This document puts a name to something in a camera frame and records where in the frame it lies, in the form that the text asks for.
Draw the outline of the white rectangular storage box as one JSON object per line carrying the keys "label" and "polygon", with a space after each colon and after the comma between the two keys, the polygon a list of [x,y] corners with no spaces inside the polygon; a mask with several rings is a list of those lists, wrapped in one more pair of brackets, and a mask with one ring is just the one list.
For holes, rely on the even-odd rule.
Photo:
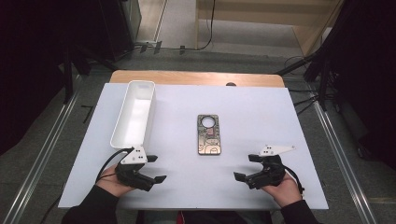
{"label": "white rectangular storage box", "polygon": [[110,145],[114,148],[147,148],[155,114],[155,83],[128,83]]}

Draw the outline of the white board table cover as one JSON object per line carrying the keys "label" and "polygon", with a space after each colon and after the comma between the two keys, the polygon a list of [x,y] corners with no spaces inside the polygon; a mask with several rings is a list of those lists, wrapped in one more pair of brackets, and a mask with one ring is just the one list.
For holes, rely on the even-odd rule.
{"label": "white board table cover", "polygon": [[[198,153],[197,117],[219,118],[221,152]],[[265,192],[235,180],[262,166],[249,161],[265,146],[289,146],[283,163],[299,177],[304,198],[313,209],[328,204],[315,165],[285,88],[159,85],[147,153],[157,156],[144,175],[165,180],[151,191],[134,190],[119,206],[144,210],[271,210],[277,207]]]}

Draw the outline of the patterned phone case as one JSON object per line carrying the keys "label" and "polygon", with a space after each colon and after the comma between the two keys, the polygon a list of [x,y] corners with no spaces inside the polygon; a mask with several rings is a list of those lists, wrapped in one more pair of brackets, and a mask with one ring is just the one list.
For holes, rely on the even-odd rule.
{"label": "patterned phone case", "polygon": [[199,155],[219,155],[221,153],[218,115],[199,115],[197,133]]}

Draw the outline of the person's right hand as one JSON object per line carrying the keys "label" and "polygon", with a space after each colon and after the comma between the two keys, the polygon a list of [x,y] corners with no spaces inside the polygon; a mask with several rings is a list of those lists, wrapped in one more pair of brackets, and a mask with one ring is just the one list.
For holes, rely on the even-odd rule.
{"label": "person's right hand", "polygon": [[265,186],[262,190],[271,195],[281,208],[303,199],[297,183],[289,174],[285,174],[278,186]]}

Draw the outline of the black tripod stand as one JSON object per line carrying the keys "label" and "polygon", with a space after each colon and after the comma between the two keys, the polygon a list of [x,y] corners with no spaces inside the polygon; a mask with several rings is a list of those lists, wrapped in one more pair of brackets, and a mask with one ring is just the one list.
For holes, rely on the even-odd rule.
{"label": "black tripod stand", "polygon": [[317,77],[319,78],[318,94],[315,96],[315,102],[319,104],[323,111],[326,111],[327,107],[325,102],[327,100],[326,95],[328,82],[331,75],[330,61],[327,58],[320,56],[316,52],[305,57],[299,56],[299,61],[276,71],[276,74],[283,77],[300,67],[305,67],[306,65],[307,68],[304,72],[304,80],[306,82],[313,82]]}

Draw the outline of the person's dark clothed lap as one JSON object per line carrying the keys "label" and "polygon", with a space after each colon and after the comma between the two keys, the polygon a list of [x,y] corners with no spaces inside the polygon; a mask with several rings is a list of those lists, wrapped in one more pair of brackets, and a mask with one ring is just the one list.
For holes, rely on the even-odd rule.
{"label": "person's dark clothed lap", "polygon": [[144,211],[135,224],[275,224],[266,211]]}

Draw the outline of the light wooden shelf unit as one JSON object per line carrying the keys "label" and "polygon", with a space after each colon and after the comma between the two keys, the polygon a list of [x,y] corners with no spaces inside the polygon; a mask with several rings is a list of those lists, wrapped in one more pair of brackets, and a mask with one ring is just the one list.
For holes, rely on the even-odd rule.
{"label": "light wooden shelf unit", "polygon": [[195,0],[198,20],[242,21],[291,25],[304,56],[313,53],[326,29],[333,26],[345,0]]}

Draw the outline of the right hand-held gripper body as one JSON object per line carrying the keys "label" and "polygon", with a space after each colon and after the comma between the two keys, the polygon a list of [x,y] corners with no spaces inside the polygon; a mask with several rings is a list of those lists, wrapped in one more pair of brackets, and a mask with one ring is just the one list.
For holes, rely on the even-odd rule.
{"label": "right hand-held gripper body", "polygon": [[260,189],[265,186],[279,185],[286,174],[280,154],[294,149],[295,146],[264,146],[258,154],[255,154],[261,157],[258,163],[262,165],[262,170],[247,176],[248,186],[251,189]]}

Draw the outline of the person's left hand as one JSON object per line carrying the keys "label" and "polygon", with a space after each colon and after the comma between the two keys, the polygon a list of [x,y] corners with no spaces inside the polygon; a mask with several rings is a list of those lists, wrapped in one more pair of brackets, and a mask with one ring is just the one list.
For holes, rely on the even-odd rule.
{"label": "person's left hand", "polygon": [[101,189],[106,190],[110,194],[121,197],[124,194],[134,190],[134,188],[123,185],[117,178],[116,167],[114,164],[106,168],[101,174],[99,180],[95,183]]}

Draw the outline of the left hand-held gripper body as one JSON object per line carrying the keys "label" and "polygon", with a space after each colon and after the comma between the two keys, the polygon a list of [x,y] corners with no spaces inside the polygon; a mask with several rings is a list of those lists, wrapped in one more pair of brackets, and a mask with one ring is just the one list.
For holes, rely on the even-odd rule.
{"label": "left hand-held gripper body", "polygon": [[125,156],[116,167],[118,180],[123,185],[135,189],[151,190],[155,184],[155,180],[139,173],[139,170],[148,162],[144,150],[131,147],[124,148],[121,152],[125,153]]}

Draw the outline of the metal floor rail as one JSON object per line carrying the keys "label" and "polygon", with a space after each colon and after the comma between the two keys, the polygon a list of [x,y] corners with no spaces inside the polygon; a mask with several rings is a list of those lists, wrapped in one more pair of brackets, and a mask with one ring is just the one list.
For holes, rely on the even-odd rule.
{"label": "metal floor rail", "polygon": [[378,224],[375,214],[367,200],[367,197],[361,187],[361,184],[356,177],[352,166],[350,165],[344,148],[332,126],[330,117],[326,111],[324,111],[319,103],[314,104],[314,108],[318,115],[321,126],[327,136],[329,144],[332,148],[333,155],[337,161],[342,176],[346,182],[346,186],[350,193],[351,199],[355,204],[358,214],[361,218],[362,224]]}
{"label": "metal floor rail", "polygon": [[62,133],[64,125],[66,124],[68,117],[74,108],[78,96],[79,92],[76,91],[72,94],[70,100],[62,106],[57,119],[50,129],[49,135],[47,136],[42,148],[40,148],[32,168],[19,187],[15,199],[8,209],[7,215],[2,221],[2,224],[19,223],[21,215],[23,214],[26,205],[33,195],[38,180],[50,159],[52,150],[54,149],[59,136]]}

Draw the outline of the dark cabinet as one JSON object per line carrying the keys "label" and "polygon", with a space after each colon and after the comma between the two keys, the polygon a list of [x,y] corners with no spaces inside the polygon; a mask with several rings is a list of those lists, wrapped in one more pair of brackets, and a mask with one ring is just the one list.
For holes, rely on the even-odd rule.
{"label": "dark cabinet", "polygon": [[99,0],[106,27],[106,56],[117,61],[134,49],[142,15],[138,0]]}

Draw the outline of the black metal stand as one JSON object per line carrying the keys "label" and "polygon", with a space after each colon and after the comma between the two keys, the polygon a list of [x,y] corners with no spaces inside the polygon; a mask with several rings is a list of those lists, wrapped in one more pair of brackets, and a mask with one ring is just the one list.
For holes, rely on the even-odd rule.
{"label": "black metal stand", "polygon": [[90,58],[98,62],[99,64],[103,65],[112,72],[118,70],[117,66],[101,58],[98,54],[94,53],[92,50],[87,49],[81,45],[64,44],[63,53],[64,53],[64,89],[65,89],[64,103],[65,104],[71,101],[72,95],[74,93],[73,80],[72,80],[72,66],[75,66],[75,68],[82,75],[88,75],[91,72],[91,67],[87,62],[87,59]]}

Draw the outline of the black curtain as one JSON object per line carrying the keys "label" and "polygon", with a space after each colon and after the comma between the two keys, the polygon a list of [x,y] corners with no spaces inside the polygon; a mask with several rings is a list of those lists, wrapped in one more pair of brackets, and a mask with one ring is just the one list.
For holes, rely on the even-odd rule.
{"label": "black curtain", "polygon": [[64,87],[63,46],[85,47],[96,2],[0,0],[0,155],[21,141]]}
{"label": "black curtain", "polygon": [[396,0],[345,0],[304,77],[322,69],[361,155],[396,170]]}

